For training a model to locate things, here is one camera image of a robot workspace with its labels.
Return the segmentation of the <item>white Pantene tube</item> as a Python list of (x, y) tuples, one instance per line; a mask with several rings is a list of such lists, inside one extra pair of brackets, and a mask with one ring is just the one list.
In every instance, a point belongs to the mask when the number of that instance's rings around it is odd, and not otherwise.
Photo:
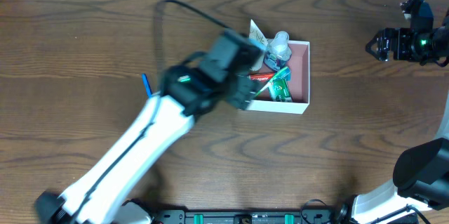
[(264, 55), (267, 51), (268, 41), (254, 20), (250, 20), (250, 30), (248, 38), (261, 50), (261, 53), (256, 60), (256, 63), (251, 67), (251, 72), (257, 72), (262, 68)]

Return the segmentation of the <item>Colgate toothpaste tube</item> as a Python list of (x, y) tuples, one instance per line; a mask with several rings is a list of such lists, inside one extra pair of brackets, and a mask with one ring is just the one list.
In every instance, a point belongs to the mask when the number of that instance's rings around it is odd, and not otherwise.
[(248, 75), (248, 78), (251, 80), (257, 80), (257, 81), (269, 81), (274, 75), (275, 75), (274, 72), (250, 74), (250, 75)]

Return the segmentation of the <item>blue foam soap bottle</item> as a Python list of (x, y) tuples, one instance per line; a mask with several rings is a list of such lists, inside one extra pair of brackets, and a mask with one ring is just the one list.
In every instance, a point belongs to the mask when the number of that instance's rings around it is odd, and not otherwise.
[(274, 72), (286, 66), (292, 55), (288, 46), (289, 35), (285, 31), (280, 31), (271, 39), (267, 45), (267, 52), (264, 56), (264, 64)]

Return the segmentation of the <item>blue disposable razor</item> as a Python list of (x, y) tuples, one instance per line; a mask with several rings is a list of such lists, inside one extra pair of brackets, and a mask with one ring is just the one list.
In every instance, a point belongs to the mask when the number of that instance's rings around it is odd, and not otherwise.
[(147, 78), (147, 75), (145, 73), (142, 73), (141, 77), (142, 77), (142, 82), (143, 82), (143, 85), (144, 85), (144, 88), (145, 88), (145, 92), (146, 92), (148, 98), (151, 98), (151, 96), (152, 96), (152, 89), (151, 89), (149, 80)]

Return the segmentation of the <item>green Dettol soap box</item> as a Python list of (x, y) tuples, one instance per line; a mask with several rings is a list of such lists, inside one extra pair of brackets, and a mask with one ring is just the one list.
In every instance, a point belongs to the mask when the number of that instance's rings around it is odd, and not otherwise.
[(273, 101), (291, 103), (293, 101), (285, 79), (276, 79), (269, 85), (269, 94)]

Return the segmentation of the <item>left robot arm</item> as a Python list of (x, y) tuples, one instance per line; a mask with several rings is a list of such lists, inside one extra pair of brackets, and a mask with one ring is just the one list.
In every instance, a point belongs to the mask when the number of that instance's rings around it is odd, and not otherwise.
[(43, 192), (34, 208), (40, 223), (152, 223), (151, 213), (127, 202), (157, 159), (196, 120), (224, 100), (244, 110), (260, 89), (248, 78), (264, 48), (225, 30), (208, 52), (195, 52), (162, 75), (159, 92), (99, 162), (60, 195)]

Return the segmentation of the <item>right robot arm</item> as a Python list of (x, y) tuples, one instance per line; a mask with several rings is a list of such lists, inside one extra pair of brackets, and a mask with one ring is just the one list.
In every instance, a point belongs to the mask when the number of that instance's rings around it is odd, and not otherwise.
[[(379, 61), (448, 66), (448, 19), (435, 28), (425, 0), (407, 0), (401, 10), (408, 28), (385, 28), (367, 44)], [(418, 223), (423, 211), (448, 207), (448, 135), (412, 147), (398, 158), (393, 178), (373, 191), (348, 199), (331, 223)]]

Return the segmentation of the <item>green white toothbrush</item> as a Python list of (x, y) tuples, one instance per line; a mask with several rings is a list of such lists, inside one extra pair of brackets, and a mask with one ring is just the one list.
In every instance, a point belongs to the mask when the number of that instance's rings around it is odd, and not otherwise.
[(264, 82), (264, 86), (256, 93), (256, 95), (261, 94), (265, 89), (269, 87), (269, 85), (276, 79), (285, 79), (286, 81), (290, 81), (291, 71), (288, 66), (281, 68), (278, 72), (275, 72), (275, 75), (269, 81), (261, 81)]

